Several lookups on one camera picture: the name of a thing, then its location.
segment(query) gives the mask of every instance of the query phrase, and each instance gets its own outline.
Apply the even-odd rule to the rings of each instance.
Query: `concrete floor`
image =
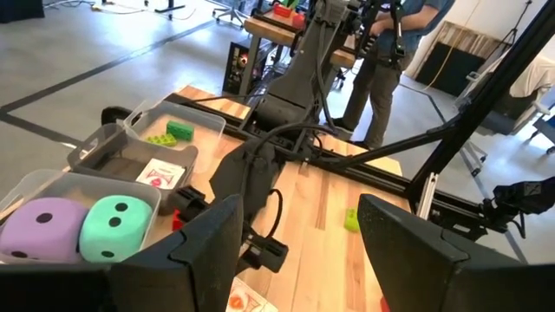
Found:
[[[69,149],[100,126],[100,112],[110,105],[134,108],[143,101],[158,101],[174,89],[191,84],[208,92],[221,92],[229,42],[247,37],[244,31],[212,20],[215,4],[195,2],[176,13],[173,22],[148,12],[130,15],[94,13],[79,8],[47,10],[43,20],[0,25],[0,197],[26,173],[37,168],[61,168]],[[402,78],[408,87],[424,86]],[[345,109],[349,81],[329,97],[332,115]],[[44,89],[55,90],[45,96]],[[453,97],[427,91],[442,113],[454,116]],[[367,106],[355,139],[369,125]],[[423,133],[442,121],[429,98],[409,88],[395,91],[386,143]],[[555,156],[546,157],[552,145],[528,127],[517,136],[473,136],[489,152],[482,173],[473,179],[467,162],[457,155],[441,174],[439,189],[472,201],[491,196],[496,185],[552,175]],[[392,155],[412,178],[437,144]],[[550,237],[555,235],[555,211],[528,216],[528,238],[492,233],[480,240],[510,257],[522,252],[529,263],[555,261]],[[517,244],[515,253],[509,242]]]

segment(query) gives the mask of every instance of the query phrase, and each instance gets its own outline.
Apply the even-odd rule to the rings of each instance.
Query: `green lego brick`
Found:
[[[361,230],[360,226],[358,226],[358,220],[356,219],[356,209],[347,209],[343,227],[353,232],[359,232]]]
[[[162,134],[162,135],[154,135],[147,138],[149,143],[158,144],[162,146],[176,146],[177,140],[173,137],[173,135],[169,134]]]
[[[177,121],[170,120],[167,122],[166,131],[179,140],[192,141],[194,136],[194,127],[184,125]]]

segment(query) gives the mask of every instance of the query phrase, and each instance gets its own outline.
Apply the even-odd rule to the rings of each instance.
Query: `plastic bin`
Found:
[[[144,177],[144,171],[152,164],[153,159],[182,168],[181,174],[168,175],[160,171],[151,175],[153,179],[165,181],[164,185],[151,185],[160,189],[162,201],[159,214],[166,216],[173,213],[173,209],[165,205],[167,196],[173,190],[189,183],[198,154],[199,150],[195,146],[187,146],[176,151],[142,141],[122,126],[108,124],[73,150],[68,155],[68,163],[73,172],[148,184],[155,181],[138,179]]]
[[[149,136],[166,133],[166,124],[170,120],[194,127],[192,141],[180,140],[177,146],[170,148],[182,151],[189,146],[196,146],[199,149],[199,157],[194,171],[205,172],[212,163],[224,131],[225,119],[222,117],[167,101],[144,102],[123,121],[123,124],[132,131],[135,138],[145,140]]]
[[[153,228],[160,206],[160,191],[140,183],[130,183],[113,179],[91,177],[87,175],[61,172],[56,170],[38,170],[26,175],[19,184],[0,202],[0,215],[12,205],[21,206],[31,199],[59,197],[80,202],[90,208],[96,201],[110,195],[133,196],[144,200],[153,209],[141,249],[146,247],[148,234]],[[4,263],[47,263],[46,261],[29,258],[17,258],[0,254],[0,262]]]

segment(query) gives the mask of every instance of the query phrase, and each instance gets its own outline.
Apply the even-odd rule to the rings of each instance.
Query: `wooden workbench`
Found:
[[[283,17],[273,13],[273,11],[264,14],[265,17],[271,18],[277,22],[285,25],[293,25],[293,15],[290,17]],[[259,36],[268,39],[271,42],[290,47],[293,43],[295,33],[280,28],[276,25],[261,21],[254,17],[249,17],[245,20],[245,30],[254,36]],[[355,48],[355,38],[349,36],[345,41],[345,47],[349,49]],[[338,50],[331,56],[331,63],[342,68],[352,68],[355,65],[355,56],[349,52]]]
[[[213,97],[213,94],[192,87],[176,93],[190,99]],[[244,118],[249,110],[229,100],[202,103],[238,118]],[[195,137],[201,139],[202,129],[197,130]],[[323,138],[323,143],[324,148],[344,155],[363,151],[330,136]],[[193,174],[191,184],[206,195],[207,202],[214,198],[209,178],[224,156],[239,144],[240,140],[222,135],[208,169]],[[369,163],[401,175],[399,163],[393,159],[382,158]],[[374,194],[408,210],[406,199],[314,166],[291,162],[285,165],[275,188],[284,195],[284,211],[275,238],[289,246],[289,255],[278,274],[263,268],[247,270],[239,278],[280,312],[380,311],[382,291],[366,255],[362,237],[360,233],[351,233],[343,228],[344,215],[348,208],[357,207],[361,194]],[[7,217],[20,204],[15,203],[0,212],[0,219]],[[265,234],[270,230],[277,207],[276,197],[270,197],[267,207],[258,214],[253,225],[258,233]],[[171,216],[157,217],[147,243],[159,241],[171,232],[171,227]]]

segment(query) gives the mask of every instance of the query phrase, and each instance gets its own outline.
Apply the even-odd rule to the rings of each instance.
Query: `person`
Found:
[[[382,146],[383,136],[389,123],[393,92],[399,85],[401,74],[413,60],[422,37],[437,27],[453,4],[454,0],[406,0],[404,2],[402,6],[405,14],[401,19],[401,25],[405,57],[395,67],[388,65],[395,39],[393,19],[389,12],[378,14],[370,29],[370,34],[378,37],[376,43],[356,75],[353,92],[343,117],[332,120],[336,127],[352,135],[366,106],[366,99],[370,98],[372,121],[369,130],[364,141],[351,141],[351,143],[366,149]]]

